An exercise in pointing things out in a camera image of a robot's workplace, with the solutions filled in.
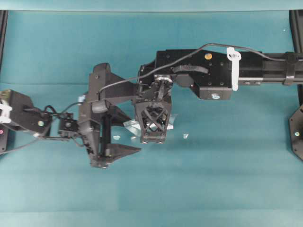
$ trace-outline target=bolt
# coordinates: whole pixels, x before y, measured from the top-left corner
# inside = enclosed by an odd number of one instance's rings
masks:
[[[220,96],[217,93],[212,93],[213,99],[220,99]]]
[[[67,123],[65,123],[65,126],[66,126],[67,128],[69,128],[69,127],[71,127],[71,123],[70,123],[70,122],[67,122]]]
[[[38,121],[38,125],[39,125],[40,127],[43,127],[43,126],[44,126],[44,122],[43,122],[43,121]]]
[[[211,53],[207,53],[204,55],[206,60],[211,60],[213,58],[213,55]]]

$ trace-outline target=black cable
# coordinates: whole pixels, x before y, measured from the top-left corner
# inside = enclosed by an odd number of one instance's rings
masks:
[[[44,108],[44,111],[46,112],[48,108],[51,109],[52,112],[53,112],[54,114],[57,114],[57,111],[56,111],[55,108],[53,108],[51,105],[47,105],[47,106]]]
[[[196,49],[195,51],[193,51],[193,52],[191,52],[191,53],[189,53],[189,54],[187,54],[187,55],[184,55],[183,57],[181,57],[181,58],[179,58],[179,59],[173,61],[172,63],[169,63],[169,64],[166,64],[166,65],[162,65],[162,66],[160,66],[160,67],[157,67],[157,68],[155,68],[154,70],[152,70],[152,71],[150,71],[150,72],[148,72],[148,73],[146,73],[146,74],[144,74],[144,75],[142,75],[142,76],[139,76],[139,77],[131,77],[131,78],[128,78],[128,79],[125,79],[125,80],[121,80],[121,81],[116,82],[116,83],[112,83],[112,84],[106,85],[106,86],[102,87],[102,88],[99,90],[99,92],[102,92],[104,89],[106,89],[106,88],[108,88],[108,87],[111,87],[111,86],[114,86],[114,85],[118,85],[118,84],[122,84],[122,83],[128,82],[128,81],[133,80],[133,79],[143,79],[143,78],[145,78],[145,77],[147,77],[147,76],[153,74],[153,73],[156,72],[156,71],[159,71],[159,70],[161,70],[161,69],[164,69],[164,68],[173,66],[173,65],[177,64],[178,62],[180,62],[180,61],[182,61],[182,60],[184,60],[184,59],[186,59],[186,58],[188,58],[188,57],[191,57],[192,55],[194,55],[194,54],[200,52],[201,50],[203,50],[203,49],[204,49],[205,47],[207,47],[207,46],[219,46],[219,47],[226,47],[226,48],[227,48],[227,47],[233,47],[233,48],[235,48],[235,49],[239,49],[239,50],[244,50],[244,51],[248,51],[248,52],[255,53],[255,54],[257,54],[257,55],[259,55],[259,56],[261,56],[261,57],[263,57],[263,58],[266,58],[266,59],[269,59],[269,60],[272,60],[272,61],[286,61],[286,59],[280,59],[280,58],[272,58],[272,57],[269,57],[269,56],[267,56],[266,54],[263,54],[263,53],[261,53],[261,52],[259,52],[259,51],[253,50],[253,49],[248,48],[248,47],[234,46],[234,45],[226,45],[226,44],[205,44],[205,45],[201,46],[200,48]]]
[[[51,122],[49,123],[49,125],[43,130],[43,132],[41,133],[40,136],[44,136],[44,135],[47,133],[47,131],[50,129],[52,123],[53,123],[56,119],[58,119],[64,112],[66,112],[69,108],[73,107],[74,105],[78,105],[78,104],[82,104],[82,103],[81,103],[81,102],[72,103],[72,104],[70,104],[68,107],[66,107],[61,113],[58,113],[58,115],[55,116],[56,118],[51,120]],[[39,141],[39,140],[41,140],[41,138],[38,137],[38,138],[34,139],[33,141],[31,141],[31,142],[29,142],[29,143],[26,143],[26,144],[24,144],[24,145],[21,145],[21,146],[19,146],[19,147],[16,147],[16,148],[14,148],[14,149],[12,149],[12,150],[7,150],[7,151],[5,151],[5,152],[0,152],[0,155],[18,151],[18,150],[20,150],[20,149],[22,149],[22,148],[24,148],[24,147],[27,147],[27,146],[29,146],[29,145],[32,145],[33,143],[36,143],[36,142]]]

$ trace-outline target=white plastic clamp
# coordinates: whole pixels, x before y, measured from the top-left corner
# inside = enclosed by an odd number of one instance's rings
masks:
[[[12,111],[12,107],[9,106],[8,102],[5,100],[1,100],[2,104],[0,104],[0,110],[2,110],[0,115],[0,123],[10,123],[11,119],[9,118],[10,111]]]
[[[239,61],[241,60],[241,54],[235,51],[235,48],[227,48],[227,58],[232,61],[232,90],[238,90],[238,81],[239,81]]]

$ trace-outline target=black robotic arm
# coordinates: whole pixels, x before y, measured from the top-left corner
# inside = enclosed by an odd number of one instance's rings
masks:
[[[211,45],[226,47],[227,54],[203,50]],[[71,113],[57,113],[51,106],[42,111],[34,107],[26,95],[4,90],[0,94],[0,123],[10,130],[31,133],[36,140],[81,138],[91,166],[107,168],[113,161],[141,150],[111,143],[111,126],[124,127],[124,122],[131,119],[117,107],[118,104],[132,101],[135,120],[141,129],[141,143],[163,143],[172,109],[171,89],[174,84],[191,89],[201,100],[228,100],[238,86],[303,84],[302,60],[303,54],[263,54],[222,44],[206,44],[197,50],[158,51],[155,60],[141,66],[135,78],[119,77],[111,72],[108,63],[95,66],[89,75],[88,92],[83,101],[77,103],[78,120],[73,119]],[[137,82],[131,83],[131,79],[137,79]],[[299,109],[289,120],[293,151],[301,159],[302,112]],[[50,137],[55,118],[60,120],[59,136]]]

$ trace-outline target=teal table surface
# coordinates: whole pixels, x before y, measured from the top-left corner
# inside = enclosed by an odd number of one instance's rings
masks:
[[[62,110],[87,91],[98,63],[127,78],[157,50],[209,42],[292,51],[288,11],[11,11],[0,89]],[[166,142],[142,145],[115,127],[118,143],[142,151],[106,170],[91,168],[72,141],[1,156],[0,226],[303,226],[303,162],[291,151],[287,124],[299,107],[296,86],[240,87],[229,101],[201,101],[175,86],[172,97],[178,116]],[[130,103],[120,107],[134,116]],[[10,148],[31,139],[14,133]]]
[[[1,0],[0,9],[101,12],[206,12],[302,9],[302,0]]]

